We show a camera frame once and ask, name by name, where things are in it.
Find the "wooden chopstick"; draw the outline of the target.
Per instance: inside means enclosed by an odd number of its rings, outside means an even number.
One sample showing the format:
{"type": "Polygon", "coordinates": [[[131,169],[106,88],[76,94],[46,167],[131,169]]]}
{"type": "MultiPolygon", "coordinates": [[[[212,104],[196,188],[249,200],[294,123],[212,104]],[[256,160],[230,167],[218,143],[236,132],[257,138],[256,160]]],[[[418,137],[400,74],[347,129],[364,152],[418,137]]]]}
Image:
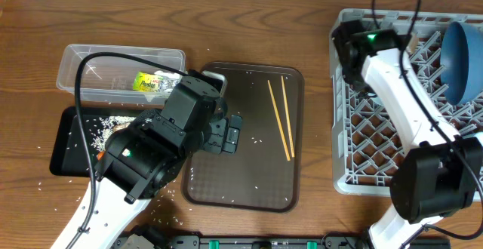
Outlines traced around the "wooden chopstick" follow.
{"type": "Polygon", "coordinates": [[[282,95],[283,95],[284,108],[285,108],[285,117],[286,117],[287,129],[288,129],[290,156],[291,156],[291,158],[294,158],[294,156],[295,156],[294,141],[293,141],[293,137],[292,137],[291,119],[290,119],[290,113],[289,113],[289,108],[288,108],[288,99],[287,99],[287,92],[286,92],[286,88],[285,88],[285,80],[284,80],[283,75],[281,75],[281,88],[282,88],[282,95]]]}
{"type": "Polygon", "coordinates": [[[283,127],[281,125],[281,119],[280,119],[280,115],[279,115],[279,112],[278,112],[278,107],[277,107],[277,104],[276,104],[276,101],[275,101],[275,96],[274,96],[274,93],[273,93],[273,90],[272,90],[271,81],[267,80],[267,84],[268,84],[268,88],[269,88],[269,94],[270,94],[270,97],[271,97],[273,110],[274,110],[274,113],[275,113],[275,120],[276,120],[277,125],[278,125],[278,130],[279,130],[279,133],[280,133],[283,149],[285,151],[285,156],[286,156],[287,161],[291,161],[291,157],[290,157],[290,154],[289,154],[289,151],[288,151],[287,142],[286,142],[286,139],[285,139],[285,134],[284,134],[284,131],[283,131],[283,127]]]}

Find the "foil snack wrapper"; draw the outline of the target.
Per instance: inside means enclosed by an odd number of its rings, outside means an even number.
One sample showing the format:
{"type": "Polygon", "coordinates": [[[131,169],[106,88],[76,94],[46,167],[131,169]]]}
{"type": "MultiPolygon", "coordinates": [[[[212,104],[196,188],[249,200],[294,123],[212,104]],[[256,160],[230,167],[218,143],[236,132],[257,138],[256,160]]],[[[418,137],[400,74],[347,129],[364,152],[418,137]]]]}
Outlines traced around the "foil snack wrapper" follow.
{"type": "Polygon", "coordinates": [[[132,89],[147,93],[168,94],[172,92],[180,80],[181,75],[172,72],[157,71],[154,74],[138,72],[132,89]]]}

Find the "orange carrot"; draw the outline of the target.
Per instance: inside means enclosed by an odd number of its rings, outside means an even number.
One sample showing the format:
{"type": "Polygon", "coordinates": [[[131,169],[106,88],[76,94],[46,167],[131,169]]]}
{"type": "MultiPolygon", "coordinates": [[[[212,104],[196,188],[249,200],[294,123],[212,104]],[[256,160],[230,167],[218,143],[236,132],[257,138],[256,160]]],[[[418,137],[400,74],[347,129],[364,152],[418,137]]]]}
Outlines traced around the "orange carrot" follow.
{"type": "Polygon", "coordinates": [[[104,152],[99,152],[97,154],[97,160],[99,161],[103,157],[103,155],[104,155],[104,152]]]}

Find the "dark blue plate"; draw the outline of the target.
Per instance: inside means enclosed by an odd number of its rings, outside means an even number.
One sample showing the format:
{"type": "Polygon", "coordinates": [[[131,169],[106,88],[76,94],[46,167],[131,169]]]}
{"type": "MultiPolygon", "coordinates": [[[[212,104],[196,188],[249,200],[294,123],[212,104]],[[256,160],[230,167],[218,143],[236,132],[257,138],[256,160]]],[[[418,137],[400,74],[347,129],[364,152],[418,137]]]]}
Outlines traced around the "dark blue plate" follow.
{"type": "Polygon", "coordinates": [[[454,106],[474,100],[482,92],[482,33],[468,23],[453,22],[441,46],[441,82],[446,100],[454,106]]]}

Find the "brown mushroom piece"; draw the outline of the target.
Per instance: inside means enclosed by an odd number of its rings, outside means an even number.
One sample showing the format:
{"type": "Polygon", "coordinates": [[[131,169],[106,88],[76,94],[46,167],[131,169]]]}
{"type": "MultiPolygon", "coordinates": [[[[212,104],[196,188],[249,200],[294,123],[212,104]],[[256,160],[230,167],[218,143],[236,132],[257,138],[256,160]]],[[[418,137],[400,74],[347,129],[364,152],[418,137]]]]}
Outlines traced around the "brown mushroom piece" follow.
{"type": "Polygon", "coordinates": [[[129,124],[117,124],[116,126],[113,127],[113,131],[116,132],[116,131],[120,131],[120,130],[123,130],[125,128],[127,128],[129,126],[129,124]]]}

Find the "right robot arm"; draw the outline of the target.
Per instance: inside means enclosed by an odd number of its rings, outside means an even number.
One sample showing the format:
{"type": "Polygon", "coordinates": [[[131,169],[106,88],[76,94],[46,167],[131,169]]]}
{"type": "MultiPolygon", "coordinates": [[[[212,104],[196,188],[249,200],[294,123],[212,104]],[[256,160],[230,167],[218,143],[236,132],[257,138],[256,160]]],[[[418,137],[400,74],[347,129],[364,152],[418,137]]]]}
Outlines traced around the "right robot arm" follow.
{"type": "Polygon", "coordinates": [[[410,37],[350,21],[333,31],[332,40],[344,78],[380,98],[405,154],[390,181],[392,204],[369,228],[367,246],[407,248],[427,229],[460,240],[479,237],[481,229],[458,235],[436,226],[482,194],[482,144],[462,137],[435,107],[409,60],[410,37]]]}

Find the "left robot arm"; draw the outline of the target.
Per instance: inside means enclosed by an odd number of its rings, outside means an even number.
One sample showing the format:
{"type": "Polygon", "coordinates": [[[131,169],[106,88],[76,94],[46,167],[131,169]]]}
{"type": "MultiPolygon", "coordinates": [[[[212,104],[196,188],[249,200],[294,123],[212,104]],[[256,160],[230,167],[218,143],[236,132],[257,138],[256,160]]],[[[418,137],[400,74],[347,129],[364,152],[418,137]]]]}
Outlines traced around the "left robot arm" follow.
{"type": "Polygon", "coordinates": [[[224,75],[184,76],[163,109],[113,133],[94,178],[55,248],[109,248],[198,151],[233,154],[242,118],[228,116],[224,75]]]}

